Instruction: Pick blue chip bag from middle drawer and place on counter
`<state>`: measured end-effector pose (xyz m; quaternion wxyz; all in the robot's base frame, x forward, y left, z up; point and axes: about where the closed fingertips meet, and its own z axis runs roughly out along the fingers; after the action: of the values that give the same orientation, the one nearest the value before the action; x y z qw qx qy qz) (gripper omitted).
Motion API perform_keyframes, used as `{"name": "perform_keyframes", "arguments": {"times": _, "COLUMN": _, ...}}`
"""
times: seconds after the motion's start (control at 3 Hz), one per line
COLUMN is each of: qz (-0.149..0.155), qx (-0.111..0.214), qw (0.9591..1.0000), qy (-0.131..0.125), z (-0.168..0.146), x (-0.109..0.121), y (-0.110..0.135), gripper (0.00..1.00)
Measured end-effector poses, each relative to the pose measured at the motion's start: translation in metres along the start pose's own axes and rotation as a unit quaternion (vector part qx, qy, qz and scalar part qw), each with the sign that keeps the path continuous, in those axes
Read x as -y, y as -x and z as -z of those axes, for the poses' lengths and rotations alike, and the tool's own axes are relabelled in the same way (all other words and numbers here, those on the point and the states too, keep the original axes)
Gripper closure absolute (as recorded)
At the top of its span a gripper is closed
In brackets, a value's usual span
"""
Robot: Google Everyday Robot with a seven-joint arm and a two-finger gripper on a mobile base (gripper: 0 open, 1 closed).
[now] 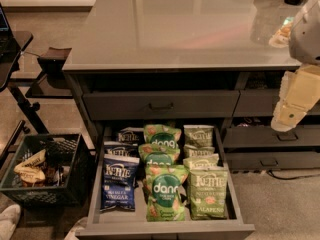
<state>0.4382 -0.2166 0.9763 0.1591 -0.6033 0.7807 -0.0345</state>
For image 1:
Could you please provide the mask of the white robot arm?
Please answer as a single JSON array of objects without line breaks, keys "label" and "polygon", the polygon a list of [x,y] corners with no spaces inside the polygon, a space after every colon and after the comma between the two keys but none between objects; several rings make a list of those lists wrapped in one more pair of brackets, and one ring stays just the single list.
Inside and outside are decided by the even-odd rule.
[{"label": "white robot arm", "polygon": [[269,44],[287,44],[290,56],[302,63],[295,72],[284,73],[271,121],[272,129],[287,132],[320,100],[320,0],[308,0]]}]

